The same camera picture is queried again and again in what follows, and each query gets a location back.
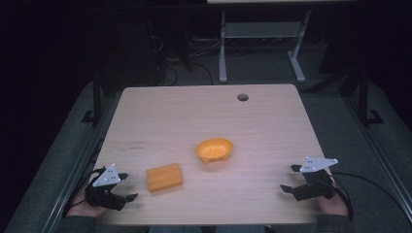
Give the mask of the person's left hand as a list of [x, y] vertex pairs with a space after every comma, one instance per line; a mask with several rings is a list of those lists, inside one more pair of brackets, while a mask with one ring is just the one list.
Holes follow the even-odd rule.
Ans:
[[98, 218], [102, 216], [106, 209], [102, 207], [92, 207], [85, 200], [84, 189], [80, 190], [72, 200], [69, 210], [67, 211], [67, 216], [87, 216]]

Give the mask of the black metal stand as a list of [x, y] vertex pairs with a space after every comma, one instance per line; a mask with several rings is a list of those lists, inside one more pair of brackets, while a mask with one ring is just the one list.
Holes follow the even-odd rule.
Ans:
[[368, 108], [369, 80], [364, 69], [360, 70], [359, 76], [359, 97], [358, 97], [358, 118], [361, 123], [368, 127], [370, 124], [382, 124], [383, 120], [376, 110]]
[[101, 79], [98, 73], [96, 73], [92, 80], [92, 109], [86, 111], [82, 122], [91, 123], [92, 126], [96, 126], [102, 117], [102, 90]]

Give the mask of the orange plastic bowl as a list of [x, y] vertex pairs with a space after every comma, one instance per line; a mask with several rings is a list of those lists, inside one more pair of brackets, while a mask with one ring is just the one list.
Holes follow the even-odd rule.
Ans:
[[225, 161], [231, 155], [233, 144], [224, 138], [213, 138], [200, 143], [195, 152], [205, 164], [216, 161]]

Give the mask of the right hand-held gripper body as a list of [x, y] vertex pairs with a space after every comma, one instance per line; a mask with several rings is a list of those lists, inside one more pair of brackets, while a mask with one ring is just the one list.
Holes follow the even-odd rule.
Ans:
[[338, 163], [336, 158], [317, 158], [306, 157], [301, 165], [300, 173], [306, 184], [294, 187], [293, 197], [297, 201], [307, 200], [318, 196], [331, 198], [335, 191], [333, 190], [333, 181], [326, 170], [330, 166]]

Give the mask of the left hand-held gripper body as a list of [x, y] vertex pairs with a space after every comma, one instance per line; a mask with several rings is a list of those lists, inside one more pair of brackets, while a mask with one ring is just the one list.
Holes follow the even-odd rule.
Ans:
[[92, 207], [102, 207], [120, 211], [125, 203], [125, 197], [112, 192], [112, 189], [120, 183], [118, 169], [115, 164], [108, 168], [96, 169], [97, 177], [93, 178], [86, 187], [85, 200]]

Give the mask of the aluminium frame rail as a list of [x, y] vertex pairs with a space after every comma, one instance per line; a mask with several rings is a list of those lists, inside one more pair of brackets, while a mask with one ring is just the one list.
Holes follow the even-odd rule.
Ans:
[[78, 192], [82, 181], [88, 181], [119, 100], [118, 96], [103, 98], [102, 117], [96, 126], [70, 119], [57, 135], [52, 146], [55, 158], [49, 156], [47, 160], [46, 176], [52, 188], [47, 200], [51, 201], [51, 208], [46, 212], [40, 233], [54, 232], [71, 196]]
[[345, 98], [344, 103], [349, 109], [350, 114], [355, 118], [356, 124], [360, 128], [360, 131], [364, 135], [369, 146], [372, 148], [376, 159], [379, 161], [383, 169], [383, 174], [385, 175], [389, 186], [395, 196], [398, 207], [404, 214], [409, 225], [412, 227], [412, 196], [408, 193], [407, 188], [401, 181], [393, 164], [389, 160], [388, 155], [385, 153], [381, 144], [378, 142], [376, 136], [372, 132], [370, 124], [365, 123], [363, 120], [361, 120], [355, 101], [351, 100], [350, 98]]

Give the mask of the white metal stand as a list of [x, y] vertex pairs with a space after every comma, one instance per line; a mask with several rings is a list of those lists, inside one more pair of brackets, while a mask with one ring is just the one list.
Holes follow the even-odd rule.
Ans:
[[306, 79], [298, 62], [298, 54], [311, 16], [307, 10], [301, 21], [286, 22], [227, 22], [221, 14], [219, 81], [227, 82], [225, 43], [227, 39], [284, 39], [295, 38], [295, 45], [288, 51], [288, 58], [296, 80], [305, 83]]

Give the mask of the person's right hand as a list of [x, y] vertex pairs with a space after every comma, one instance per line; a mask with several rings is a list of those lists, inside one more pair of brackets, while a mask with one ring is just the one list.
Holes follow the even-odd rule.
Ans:
[[334, 195], [329, 199], [325, 198], [324, 196], [319, 196], [317, 198], [317, 204], [322, 215], [349, 215], [349, 211], [346, 204], [337, 193], [334, 193]]

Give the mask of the orange rectangular sponge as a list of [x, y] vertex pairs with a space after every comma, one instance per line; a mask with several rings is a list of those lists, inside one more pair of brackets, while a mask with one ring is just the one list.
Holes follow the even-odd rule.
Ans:
[[183, 183], [182, 172], [178, 163], [155, 167], [146, 171], [149, 192], [157, 192]]

